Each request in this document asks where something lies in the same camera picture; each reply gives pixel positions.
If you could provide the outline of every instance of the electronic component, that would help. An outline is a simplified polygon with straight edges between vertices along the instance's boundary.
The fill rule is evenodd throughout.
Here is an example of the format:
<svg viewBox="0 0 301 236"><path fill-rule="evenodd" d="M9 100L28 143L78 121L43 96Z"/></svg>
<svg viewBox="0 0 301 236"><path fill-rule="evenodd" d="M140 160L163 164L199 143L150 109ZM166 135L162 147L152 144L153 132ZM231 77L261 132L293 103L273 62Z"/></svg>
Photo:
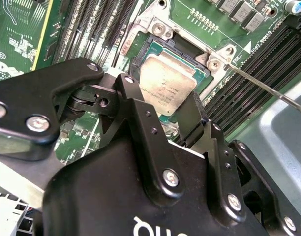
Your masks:
<svg viewBox="0 0 301 236"><path fill-rule="evenodd" d="M50 44L47 48L45 59L48 59L51 56L53 56L54 53L56 52L56 48L57 48L57 42L53 42L52 44Z"/></svg>
<svg viewBox="0 0 301 236"><path fill-rule="evenodd" d="M263 20L264 17L261 14L255 13L251 17L251 19L249 19L247 23L244 25L244 28L247 31L254 32L259 27L259 25L263 22Z"/></svg>
<svg viewBox="0 0 301 236"><path fill-rule="evenodd" d="M238 2L239 0L225 0L221 2L218 6L221 10L230 13L235 8Z"/></svg>
<svg viewBox="0 0 301 236"><path fill-rule="evenodd" d="M234 14L232 14L232 18L242 23L251 12L252 7L248 3L243 1L240 3L240 6L236 9L234 10Z"/></svg>
<svg viewBox="0 0 301 236"><path fill-rule="evenodd" d="M266 6L266 5L268 5L269 3L268 3L268 1L266 1L266 0L261 0L258 4L257 4L257 6L255 7L255 9L258 11L258 12L261 12L262 10L263 10L263 8Z"/></svg>
<svg viewBox="0 0 301 236"><path fill-rule="evenodd" d="M293 15L299 15L301 14L301 1L288 0L284 4L284 9Z"/></svg>
<svg viewBox="0 0 301 236"><path fill-rule="evenodd" d="M158 56L150 54L141 66L143 97L154 105L157 112L170 116L196 87L194 74L193 68L166 51Z"/></svg>

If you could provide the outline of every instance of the ram slot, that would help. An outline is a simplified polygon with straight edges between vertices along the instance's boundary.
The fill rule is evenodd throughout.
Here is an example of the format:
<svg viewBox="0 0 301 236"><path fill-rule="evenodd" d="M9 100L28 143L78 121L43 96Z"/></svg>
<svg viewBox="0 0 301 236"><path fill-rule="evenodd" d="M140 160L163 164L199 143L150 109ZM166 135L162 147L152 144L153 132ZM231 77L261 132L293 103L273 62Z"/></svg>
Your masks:
<svg viewBox="0 0 301 236"><path fill-rule="evenodd" d="M77 28L83 16L84 8L87 5L87 2L88 0L77 0L74 2L60 41L59 49L57 51L54 63L67 60L73 42L77 37Z"/></svg>
<svg viewBox="0 0 301 236"><path fill-rule="evenodd" d="M105 10L103 12L103 15L101 16L101 19L99 20L97 27L93 32L92 39L90 42L91 48L88 48L88 50L86 52L87 58L92 57L103 31L108 27L107 24L110 21L110 18L112 17L113 10L116 6L116 3L117 3L116 0L108 1L107 5L105 7Z"/></svg>
<svg viewBox="0 0 301 236"><path fill-rule="evenodd" d="M82 39L84 38L84 33L86 31L87 25L90 20L90 16L93 14L93 10L94 10L94 7L96 6L96 4L97 4L97 0L90 0L85 7L84 16L82 17L80 25L78 26L77 36L75 37L72 49L68 56L69 59L78 57L77 53L80 50L80 45L81 45Z"/></svg>

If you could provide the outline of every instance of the black plastic bracket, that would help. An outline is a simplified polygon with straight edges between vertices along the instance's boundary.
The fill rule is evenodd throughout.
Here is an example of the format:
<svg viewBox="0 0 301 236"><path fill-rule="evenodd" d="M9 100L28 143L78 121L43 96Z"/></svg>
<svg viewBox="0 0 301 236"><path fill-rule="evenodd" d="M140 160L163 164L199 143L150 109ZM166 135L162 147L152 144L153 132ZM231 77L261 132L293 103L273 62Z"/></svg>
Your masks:
<svg viewBox="0 0 301 236"><path fill-rule="evenodd" d="M178 109L177 121L181 140L208 161L207 201L211 214L225 226L243 222L246 211L235 156L225 144L223 131L207 119L194 94Z"/></svg>
<svg viewBox="0 0 301 236"><path fill-rule="evenodd" d="M110 127L102 134L100 146L130 135L145 192L158 205L173 205L183 195L185 184L156 111L153 105L144 102L138 82L129 75L118 75L115 84L120 109ZM177 175L177 186L171 187L165 182L164 170Z"/></svg>
<svg viewBox="0 0 301 236"><path fill-rule="evenodd" d="M0 155L22 160L50 156L60 133L59 120L70 95L81 86L99 84L103 70L89 59L78 58L0 82ZM45 118L43 132L27 128L31 116Z"/></svg>

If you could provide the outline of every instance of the green circuit board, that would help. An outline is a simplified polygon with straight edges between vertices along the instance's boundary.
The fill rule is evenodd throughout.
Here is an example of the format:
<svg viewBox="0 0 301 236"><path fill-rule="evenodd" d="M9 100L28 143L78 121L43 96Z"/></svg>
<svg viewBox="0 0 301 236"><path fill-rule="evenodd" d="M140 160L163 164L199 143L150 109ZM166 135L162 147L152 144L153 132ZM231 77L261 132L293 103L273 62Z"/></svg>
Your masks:
<svg viewBox="0 0 301 236"><path fill-rule="evenodd" d="M259 0L244 0L263 17L258 28L249 32L207 0L170 1L169 18L186 32L215 50L233 44L237 52L232 63L237 67L246 62L288 15L283 9L285 0L264 0L266 7L261 10L255 10ZM137 0L0 0L0 80L78 56L93 59L104 69L108 68L136 3ZM140 13L152 3L153 0L145 0ZM111 17L125 19L123 27L119 29L118 23L122 22L113 24ZM73 20L78 24L71 27ZM70 45L66 49L73 52L70 54L62 49L68 27L71 27L69 34L72 36L65 43ZM95 27L100 34L95 35ZM117 40L111 40L114 42L111 46L106 44L108 36L112 38L108 33L116 30L119 30ZM148 37L149 34L138 34L121 69L127 70L129 60L141 53ZM101 45L102 49L89 53L93 45ZM212 99L231 75L232 72L228 71L205 102ZM212 79L211 76L204 78L196 91L201 92ZM62 163L76 160L99 147L98 123L98 115L86 113L67 130L62 127L55 148Z"/></svg>

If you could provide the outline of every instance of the black chip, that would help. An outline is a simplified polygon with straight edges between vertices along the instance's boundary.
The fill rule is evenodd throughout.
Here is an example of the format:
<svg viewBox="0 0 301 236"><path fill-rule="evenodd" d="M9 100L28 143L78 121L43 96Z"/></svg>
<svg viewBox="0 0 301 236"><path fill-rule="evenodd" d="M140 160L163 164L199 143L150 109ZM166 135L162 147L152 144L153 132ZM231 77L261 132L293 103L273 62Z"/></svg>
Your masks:
<svg viewBox="0 0 301 236"><path fill-rule="evenodd" d="M68 9L69 4L70 4L70 0L62 0L61 1L61 6L60 6L60 9L59 9L59 14L61 14L63 12L66 12L67 9Z"/></svg>
<svg viewBox="0 0 301 236"><path fill-rule="evenodd" d="M267 5L269 4L266 0L262 0L258 3L258 5L255 7L255 9L258 11L258 12L261 12L262 9Z"/></svg>
<svg viewBox="0 0 301 236"><path fill-rule="evenodd" d="M57 42L50 44L47 48L45 59L48 59L49 57L53 56L53 54L56 52L56 48L57 48Z"/></svg>

